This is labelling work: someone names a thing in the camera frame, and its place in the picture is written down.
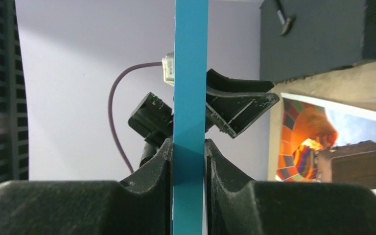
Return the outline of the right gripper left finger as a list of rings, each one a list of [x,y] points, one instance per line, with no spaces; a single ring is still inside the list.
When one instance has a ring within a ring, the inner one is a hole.
[[[169,235],[173,141],[117,181],[0,183],[0,235]]]

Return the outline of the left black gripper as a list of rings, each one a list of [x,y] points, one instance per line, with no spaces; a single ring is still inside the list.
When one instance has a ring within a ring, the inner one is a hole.
[[[210,69],[207,86],[218,91],[206,93],[205,130],[216,126],[235,139],[248,129],[280,98],[267,93],[271,81],[233,79]],[[153,146],[162,146],[173,135],[172,108],[149,92],[128,119],[128,125]]]

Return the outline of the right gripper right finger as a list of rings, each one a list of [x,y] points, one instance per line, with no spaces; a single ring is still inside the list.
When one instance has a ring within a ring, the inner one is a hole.
[[[256,181],[205,141],[210,235],[376,235],[376,196],[359,185]]]

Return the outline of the blue wooden picture frame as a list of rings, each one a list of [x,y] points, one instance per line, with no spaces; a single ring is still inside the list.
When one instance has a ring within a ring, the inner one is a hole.
[[[207,0],[175,2],[175,235],[202,234],[208,9]]]

